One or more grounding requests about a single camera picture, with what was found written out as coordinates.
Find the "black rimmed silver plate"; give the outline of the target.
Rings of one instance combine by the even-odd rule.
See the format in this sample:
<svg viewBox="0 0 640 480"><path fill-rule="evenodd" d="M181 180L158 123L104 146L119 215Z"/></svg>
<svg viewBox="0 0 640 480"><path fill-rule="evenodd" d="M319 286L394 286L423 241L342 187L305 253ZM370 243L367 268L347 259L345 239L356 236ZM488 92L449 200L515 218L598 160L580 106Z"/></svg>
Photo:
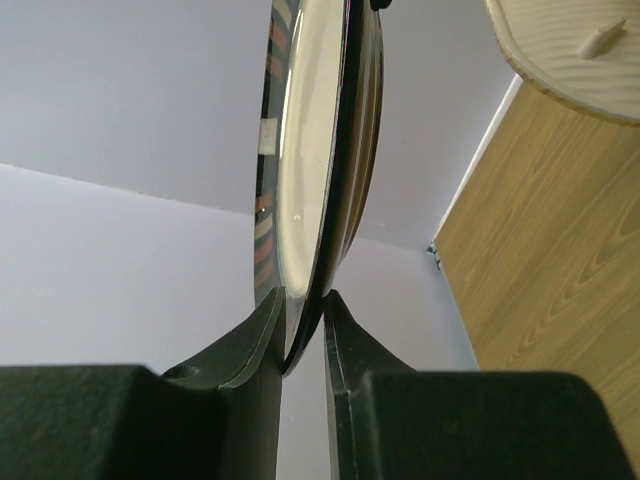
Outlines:
<svg viewBox="0 0 640 480"><path fill-rule="evenodd" d="M254 296L286 298L285 372L360 225L379 140L383 1L277 0L257 143Z"/></svg>

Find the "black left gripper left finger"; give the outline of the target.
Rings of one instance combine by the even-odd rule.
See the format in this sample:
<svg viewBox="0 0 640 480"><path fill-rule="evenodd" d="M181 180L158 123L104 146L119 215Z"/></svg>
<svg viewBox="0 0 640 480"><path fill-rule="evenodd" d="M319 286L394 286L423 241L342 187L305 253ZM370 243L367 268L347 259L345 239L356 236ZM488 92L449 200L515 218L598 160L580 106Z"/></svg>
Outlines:
<svg viewBox="0 0 640 480"><path fill-rule="evenodd" d="M5 479L272 479L285 294L163 374L141 365L1 371Z"/></svg>

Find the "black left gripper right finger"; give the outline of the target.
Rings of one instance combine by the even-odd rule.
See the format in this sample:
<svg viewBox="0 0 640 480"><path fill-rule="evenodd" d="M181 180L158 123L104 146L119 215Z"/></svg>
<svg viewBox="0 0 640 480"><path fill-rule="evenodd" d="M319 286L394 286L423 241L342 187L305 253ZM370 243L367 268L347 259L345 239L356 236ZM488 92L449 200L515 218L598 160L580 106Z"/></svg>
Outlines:
<svg viewBox="0 0 640 480"><path fill-rule="evenodd" d="M561 372L418 371L337 292L324 345L335 479L630 479L605 406Z"/></svg>

